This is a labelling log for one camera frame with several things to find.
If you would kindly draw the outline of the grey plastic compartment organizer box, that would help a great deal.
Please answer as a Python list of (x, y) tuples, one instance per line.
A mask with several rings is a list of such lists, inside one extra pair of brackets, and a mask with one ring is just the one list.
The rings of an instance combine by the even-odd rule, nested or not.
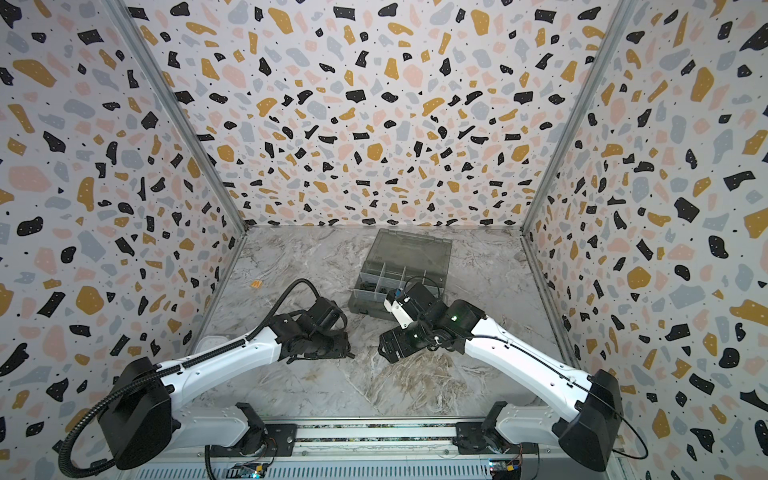
[(446, 288), (452, 241), (428, 235), (381, 229), (358, 274), (348, 308), (352, 313), (384, 320), (394, 318), (384, 307), (386, 295), (422, 283), (441, 297)]

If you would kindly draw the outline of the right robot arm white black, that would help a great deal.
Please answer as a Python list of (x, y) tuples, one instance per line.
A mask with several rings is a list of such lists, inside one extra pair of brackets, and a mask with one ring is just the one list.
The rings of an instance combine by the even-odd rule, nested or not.
[(581, 466), (606, 471), (624, 419), (620, 387), (609, 372), (589, 374), (558, 361), (482, 309), (465, 300), (446, 305), (422, 284), (389, 292), (384, 306), (398, 322), (379, 337), (379, 354), (389, 363), (422, 350), (450, 350), (497, 369), (545, 402), (537, 414), (496, 403), (483, 426), (493, 448), (556, 445)]

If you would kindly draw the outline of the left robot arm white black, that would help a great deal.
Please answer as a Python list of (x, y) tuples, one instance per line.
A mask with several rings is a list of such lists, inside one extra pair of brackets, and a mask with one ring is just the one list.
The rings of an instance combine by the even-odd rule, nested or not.
[(131, 362), (97, 416), (120, 470), (148, 463), (170, 449), (207, 447), (235, 455), (276, 448), (268, 428), (247, 402), (226, 408), (195, 408), (203, 393), (259, 367), (280, 361), (350, 356), (347, 317), (332, 300), (318, 298), (307, 310), (270, 319), (254, 337), (242, 335), (218, 347), (155, 364)]

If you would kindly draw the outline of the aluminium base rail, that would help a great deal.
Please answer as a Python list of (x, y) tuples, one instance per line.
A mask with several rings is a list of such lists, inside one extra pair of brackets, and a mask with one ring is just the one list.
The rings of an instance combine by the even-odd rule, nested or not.
[(303, 458), (330, 462), (412, 465), (456, 457), (519, 462), (551, 447), (604, 471), (620, 426), (615, 413), (582, 407), (568, 421), (548, 407), (504, 404), (484, 418), (352, 418), (263, 420), (237, 409), (188, 409), (174, 423), (165, 451), (208, 448), (233, 462)]

